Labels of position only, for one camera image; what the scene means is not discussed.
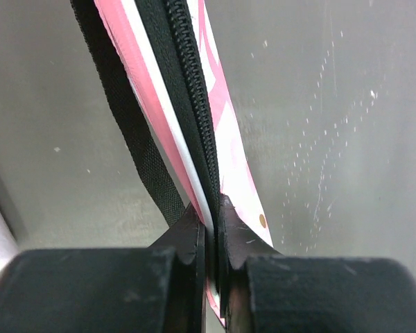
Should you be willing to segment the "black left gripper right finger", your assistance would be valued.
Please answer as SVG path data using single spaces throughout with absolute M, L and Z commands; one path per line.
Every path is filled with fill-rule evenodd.
M 228 332 L 416 332 L 416 281 L 404 265 L 282 255 L 228 196 L 218 217 L 218 288 Z

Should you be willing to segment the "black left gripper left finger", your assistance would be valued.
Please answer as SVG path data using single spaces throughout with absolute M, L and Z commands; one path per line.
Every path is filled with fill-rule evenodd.
M 0 332 L 204 332 L 193 207 L 146 248 L 28 250 L 0 278 Z

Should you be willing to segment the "pink sport racket bag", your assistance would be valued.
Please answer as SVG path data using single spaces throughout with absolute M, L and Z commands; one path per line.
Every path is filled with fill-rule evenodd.
M 205 225 L 207 296 L 225 329 L 252 329 L 238 275 L 272 248 L 204 1 L 97 1 L 128 89 Z

